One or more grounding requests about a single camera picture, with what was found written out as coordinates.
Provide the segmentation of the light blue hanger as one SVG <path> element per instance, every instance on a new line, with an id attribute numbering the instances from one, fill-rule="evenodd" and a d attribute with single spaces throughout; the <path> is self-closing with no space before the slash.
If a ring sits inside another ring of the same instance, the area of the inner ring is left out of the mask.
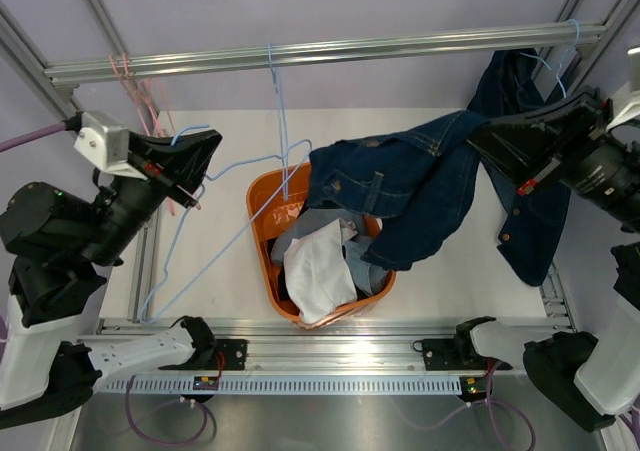
<path id="1" fill-rule="evenodd" d="M 252 182 L 276 174 L 258 210 L 291 194 L 312 143 L 280 138 L 274 129 L 229 131 L 196 195 L 200 206 L 161 223 L 157 272 L 140 307 L 144 324 L 190 314 L 234 317 L 244 301 L 266 305 L 262 271 L 245 202 Z"/>
<path id="2" fill-rule="evenodd" d="M 289 154 L 291 147 L 289 145 L 288 124 L 283 99 L 282 83 L 278 69 L 274 64 L 274 46 L 271 42 L 267 44 L 267 64 L 271 74 L 271 80 L 274 87 L 276 97 L 276 112 L 278 120 L 278 134 L 281 152 L 281 174 L 282 174 L 282 195 L 285 201 L 289 200 Z"/>
<path id="3" fill-rule="evenodd" d="M 544 58 L 542 58 L 537 54 L 529 54 L 522 51 L 519 52 L 520 56 L 533 59 L 541 63 L 549 72 L 554 73 L 554 78 L 557 86 L 559 87 L 562 98 L 566 98 L 568 95 L 568 92 L 567 92 L 567 87 L 564 84 L 563 78 L 561 77 L 561 73 L 565 67 L 565 64 L 567 63 L 569 53 L 576 49 L 577 45 L 580 42 L 580 37 L 581 37 L 581 25 L 576 19 L 574 18 L 567 19 L 566 23 L 573 25 L 573 27 L 575 28 L 575 36 L 574 36 L 573 42 L 565 48 L 562 56 L 559 58 L 558 63 L 555 67 L 552 67 Z"/>

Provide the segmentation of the pink hanger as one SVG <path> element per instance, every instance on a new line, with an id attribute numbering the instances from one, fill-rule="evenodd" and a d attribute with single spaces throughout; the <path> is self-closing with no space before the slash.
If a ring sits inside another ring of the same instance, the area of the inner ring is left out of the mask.
<path id="1" fill-rule="evenodd" d="M 159 111 L 155 104 L 153 81 L 150 78 L 138 79 L 130 70 L 127 53 L 121 55 L 123 65 L 123 87 L 134 101 L 143 130 L 147 136 L 166 137 L 167 133 L 159 121 Z"/>
<path id="2" fill-rule="evenodd" d="M 165 137 L 166 134 L 160 124 L 159 113 L 153 97 L 152 81 L 135 77 L 135 73 L 130 70 L 130 62 L 126 53 L 119 57 L 110 55 L 109 63 L 115 77 L 135 105 L 143 133 L 152 137 Z"/>

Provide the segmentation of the dark blue denim garment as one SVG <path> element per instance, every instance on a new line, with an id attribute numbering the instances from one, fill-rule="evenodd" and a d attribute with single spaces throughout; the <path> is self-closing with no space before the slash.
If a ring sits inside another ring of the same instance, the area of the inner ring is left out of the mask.
<path id="1" fill-rule="evenodd" d="M 436 254 L 470 210 L 480 156 L 467 140 L 487 122 L 463 110 L 403 132 L 318 148 L 309 156 L 306 204 L 380 219 L 364 261 L 407 271 Z"/>

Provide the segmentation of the black skirt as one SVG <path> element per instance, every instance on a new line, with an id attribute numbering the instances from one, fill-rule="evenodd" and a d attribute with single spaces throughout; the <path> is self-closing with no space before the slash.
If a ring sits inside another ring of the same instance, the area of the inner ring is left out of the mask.
<path id="1" fill-rule="evenodd" d="M 281 265 L 276 265 L 275 260 L 271 259 L 273 265 L 277 268 L 277 298 L 279 302 L 289 301 L 290 296 L 286 287 L 285 272 Z"/>

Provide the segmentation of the white garment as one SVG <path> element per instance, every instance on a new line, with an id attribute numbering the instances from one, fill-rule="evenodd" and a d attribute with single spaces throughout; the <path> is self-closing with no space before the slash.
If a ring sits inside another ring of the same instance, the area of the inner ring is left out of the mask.
<path id="1" fill-rule="evenodd" d="M 357 300 L 342 254 L 342 245 L 355 234 L 353 224 L 336 219 L 301 239 L 293 239 L 285 251 L 286 287 L 306 325 L 316 325 L 338 307 Z"/>

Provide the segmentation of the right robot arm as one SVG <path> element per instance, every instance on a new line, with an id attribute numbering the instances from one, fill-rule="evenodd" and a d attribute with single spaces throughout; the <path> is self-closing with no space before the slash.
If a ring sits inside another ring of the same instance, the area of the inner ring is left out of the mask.
<path id="1" fill-rule="evenodd" d="M 639 145 L 613 129 L 639 124 L 639 104 L 619 105 L 585 86 L 542 109 L 493 119 L 470 138 L 517 192 L 533 197 L 562 184 L 583 201 L 639 233 Z M 454 355 L 466 367 L 503 362 L 526 372 L 532 384 L 587 432 L 632 412 L 639 399 L 639 244 L 626 243 L 577 259 L 574 283 L 599 298 L 608 317 L 595 333 L 526 331 L 493 317 L 456 328 Z"/>

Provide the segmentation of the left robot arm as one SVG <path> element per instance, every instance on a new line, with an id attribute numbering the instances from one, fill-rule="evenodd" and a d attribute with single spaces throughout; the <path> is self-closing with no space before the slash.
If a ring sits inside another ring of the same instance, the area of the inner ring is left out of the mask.
<path id="1" fill-rule="evenodd" d="M 124 155 L 131 177 L 115 176 L 85 201 L 44 182 L 23 186 L 1 217 L 1 240 L 14 256 L 9 277 L 8 340 L 1 359 L 1 425 L 62 416 L 122 378 L 155 369 L 203 369 L 216 339 L 199 317 L 167 331 L 114 345 L 72 338 L 88 299 L 105 284 L 101 266 L 121 254 L 166 200 L 196 204 L 221 135 L 133 135 Z"/>

